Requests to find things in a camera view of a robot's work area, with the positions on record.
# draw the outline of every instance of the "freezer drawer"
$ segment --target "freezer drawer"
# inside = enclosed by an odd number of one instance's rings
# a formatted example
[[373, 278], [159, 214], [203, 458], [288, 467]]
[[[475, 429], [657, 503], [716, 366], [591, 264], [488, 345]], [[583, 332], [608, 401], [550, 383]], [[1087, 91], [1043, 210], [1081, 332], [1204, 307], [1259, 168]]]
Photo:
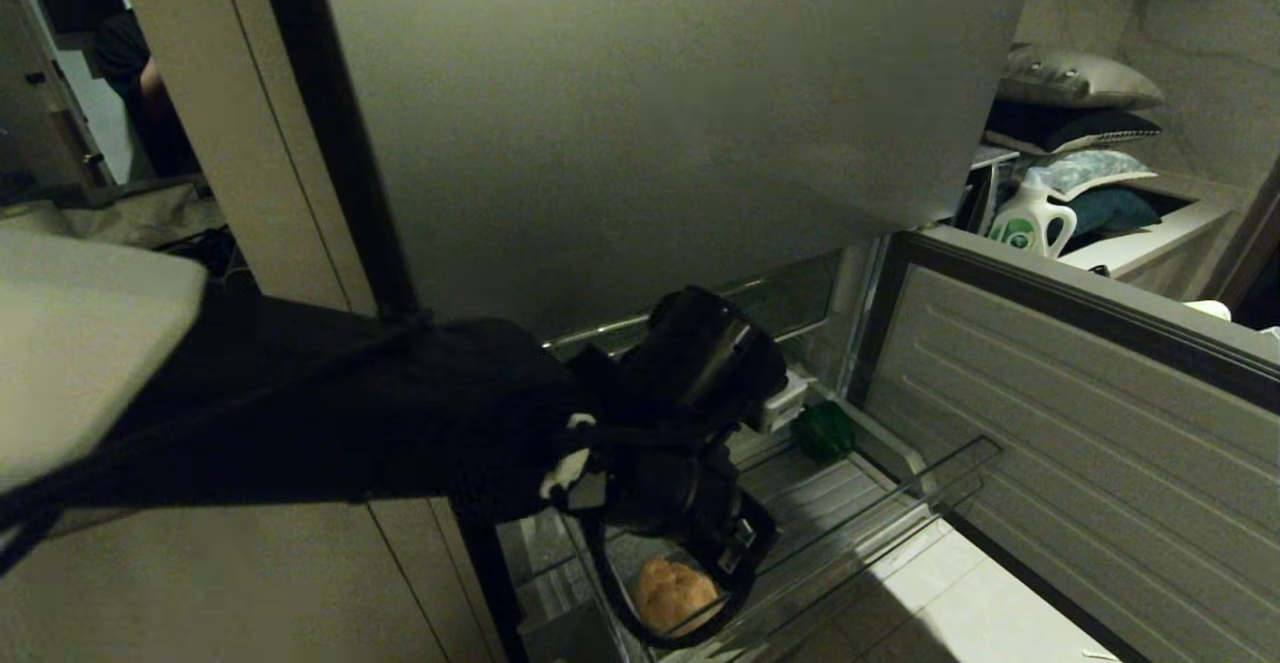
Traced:
[[[531, 660], [552, 660], [563, 650], [581, 650], [588, 641], [611, 643], [594, 650], [591, 659], [644, 662], [700, 660], [713, 653], [723, 660], [744, 655], [758, 660], [788, 650], [819, 623], [847, 609], [869, 566], [969, 500], [1000, 453], [997, 445], [978, 438], [895, 485], [859, 454], [819, 466], [800, 454], [786, 435], [765, 444], [753, 440], [762, 438], [769, 436], [741, 433], [733, 442], [737, 448], [763, 448], [740, 463], [741, 483], [773, 513], [781, 536], [759, 568], [744, 609], [721, 634], [694, 649], [658, 650], [632, 639], [604, 603], [576, 522], [544, 513], [503, 527], [499, 536], [525, 613], [520, 632]], [[609, 532], [607, 550], [623, 586], [650, 558], [689, 562], [664, 540], [622, 531]], [[566, 619], [579, 627], [568, 627]], [[559, 641], [548, 649], [547, 641], [554, 637]]]

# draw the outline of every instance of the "refrigerator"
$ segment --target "refrigerator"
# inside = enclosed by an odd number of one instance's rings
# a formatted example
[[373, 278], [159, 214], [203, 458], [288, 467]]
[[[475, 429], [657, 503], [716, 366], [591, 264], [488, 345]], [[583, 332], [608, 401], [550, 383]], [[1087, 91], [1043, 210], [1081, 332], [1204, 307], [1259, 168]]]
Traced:
[[[707, 648], [627, 640], [554, 513], [463, 526], [508, 660], [774, 658], [940, 517], [1123, 659], [1276, 659], [1266, 339], [938, 225], [1023, 0], [264, 1], [265, 38], [251, 0], [224, 22], [285, 143], [273, 77], [296, 86], [357, 253], [317, 257], [356, 266], [379, 311], [617, 352], [660, 294], [707, 285], [855, 422], [856, 453], [826, 467], [786, 430], [735, 439], [783, 536]], [[255, 47], [273, 36], [278, 56]], [[214, 183], [219, 129], [189, 127]], [[266, 248], [255, 271], [289, 275]], [[669, 554], [609, 545], [623, 579]]]

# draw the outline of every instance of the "white detergent bottle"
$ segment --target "white detergent bottle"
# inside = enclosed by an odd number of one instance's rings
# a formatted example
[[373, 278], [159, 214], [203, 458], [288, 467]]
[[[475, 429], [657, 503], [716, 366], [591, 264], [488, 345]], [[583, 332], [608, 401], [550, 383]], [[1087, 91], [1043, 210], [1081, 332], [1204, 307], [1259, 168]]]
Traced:
[[[1048, 225], [1062, 221], [1053, 243], [1048, 243]], [[1028, 253], [1056, 259], [1075, 230], [1075, 211], [1048, 202], [1048, 186], [1041, 183], [1037, 172], [1027, 172], [1027, 180], [1018, 188], [992, 221], [987, 238], [1027, 250]]]

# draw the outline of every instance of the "white tile floor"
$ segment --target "white tile floor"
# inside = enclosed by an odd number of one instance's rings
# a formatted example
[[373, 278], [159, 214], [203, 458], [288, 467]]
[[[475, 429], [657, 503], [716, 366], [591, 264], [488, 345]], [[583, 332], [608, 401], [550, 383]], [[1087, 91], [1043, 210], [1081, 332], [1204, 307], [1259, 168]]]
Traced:
[[813, 663], [1101, 663], [1116, 660], [946, 522], [909, 563], [872, 567], [849, 612], [787, 658]]

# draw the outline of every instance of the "cushion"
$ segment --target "cushion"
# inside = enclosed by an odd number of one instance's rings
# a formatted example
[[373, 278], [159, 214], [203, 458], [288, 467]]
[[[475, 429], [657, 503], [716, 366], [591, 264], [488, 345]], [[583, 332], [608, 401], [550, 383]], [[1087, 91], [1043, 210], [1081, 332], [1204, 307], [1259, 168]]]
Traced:
[[996, 101], [983, 136], [1014, 151], [1047, 156], [1161, 133], [1161, 127], [1153, 122], [1114, 108], [1074, 110]]
[[1111, 58], [1019, 45], [1005, 61], [996, 97], [1056, 108], [1152, 108], [1165, 93], [1147, 76]]
[[1160, 216], [1143, 198], [1129, 188], [1101, 188], [1079, 195], [1068, 204], [1075, 211], [1075, 233], [1084, 236], [1093, 230], [1126, 233], [1139, 227], [1156, 225]]
[[1119, 151], [1075, 151], [1052, 157], [1025, 157], [1019, 166], [1027, 168], [1024, 179], [1036, 177], [1050, 189], [1048, 197], [1071, 201], [1088, 189], [1156, 177], [1155, 172], [1138, 157]]

